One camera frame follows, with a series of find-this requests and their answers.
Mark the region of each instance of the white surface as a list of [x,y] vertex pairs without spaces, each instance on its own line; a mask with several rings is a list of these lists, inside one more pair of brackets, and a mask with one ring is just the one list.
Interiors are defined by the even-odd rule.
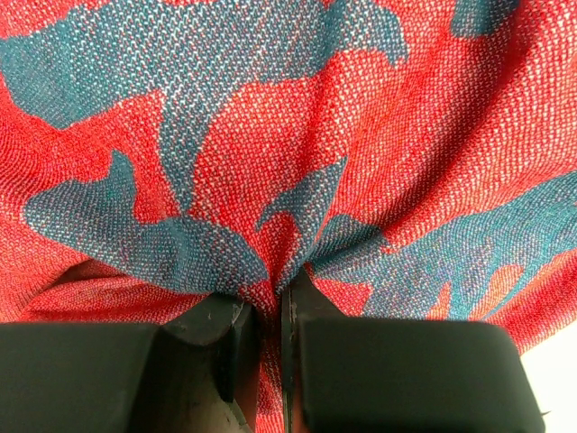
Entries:
[[526,352],[521,361],[546,433],[577,433],[577,322]]

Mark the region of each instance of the fabric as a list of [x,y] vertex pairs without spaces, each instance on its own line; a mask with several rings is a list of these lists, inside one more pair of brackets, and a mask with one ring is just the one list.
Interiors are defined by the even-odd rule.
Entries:
[[0,0],[0,320],[577,318],[577,4]]

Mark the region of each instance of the pinched fabric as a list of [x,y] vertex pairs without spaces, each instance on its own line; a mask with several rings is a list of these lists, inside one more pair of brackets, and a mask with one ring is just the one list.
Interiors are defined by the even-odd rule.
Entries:
[[0,321],[577,318],[577,4],[0,0]]

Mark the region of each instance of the red and teal fabric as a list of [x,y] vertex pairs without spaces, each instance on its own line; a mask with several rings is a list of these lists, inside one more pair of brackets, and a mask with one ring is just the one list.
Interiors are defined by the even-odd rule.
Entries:
[[577,318],[576,131],[575,2],[0,0],[0,321],[239,296],[280,432],[303,265],[521,351]]

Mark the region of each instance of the black plastic part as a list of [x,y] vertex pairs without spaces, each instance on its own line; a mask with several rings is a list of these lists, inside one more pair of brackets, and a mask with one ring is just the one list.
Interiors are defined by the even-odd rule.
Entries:
[[472,322],[304,318],[305,420],[313,433],[542,433],[517,349]]
[[165,327],[6,324],[0,432],[225,433],[234,417],[250,431],[258,371],[252,307],[222,295]]

